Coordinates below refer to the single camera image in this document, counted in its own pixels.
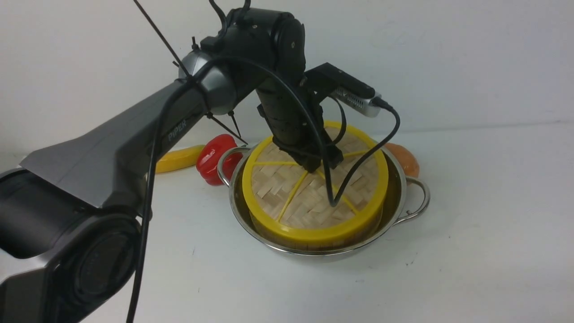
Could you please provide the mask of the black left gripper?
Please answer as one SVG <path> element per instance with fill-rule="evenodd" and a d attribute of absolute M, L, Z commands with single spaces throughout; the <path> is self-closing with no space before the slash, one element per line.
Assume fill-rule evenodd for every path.
<path fill-rule="evenodd" d="M 256 89 L 256 92 L 261 101 L 257 109 L 270 127 L 273 143 L 304 170 L 310 173 L 315 172 L 323 159 L 319 152 L 319 145 L 312 133 L 312 125 L 301 112 L 297 101 L 274 80 L 264 81 Z M 320 102 L 325 96 L 322 93 L 316 94 L 307 86 L 297 86 L 296 92 L 307 104 L 310 116 L 313 117 L 313 122 L 326 143 L 329 167 L 335 169 L 342 163 L 344 157 L 335 141 L 324 129 L 323 110 Z"/>

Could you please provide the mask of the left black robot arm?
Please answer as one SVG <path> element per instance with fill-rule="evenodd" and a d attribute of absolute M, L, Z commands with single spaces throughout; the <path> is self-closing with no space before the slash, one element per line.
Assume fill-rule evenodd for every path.
<path fill-rule="evenodd" d="M 141 292 L 157 162 L 203 117 L 256 92 L 275 143 L 307 171 L 343 155 L 304 84 L 305 28 L 293 14 L 250 7 L 178 59 L 179 76 L 78 138 L 30 153 L 1 176 L 3 323 L 79 323 L 134 278 Z"/>

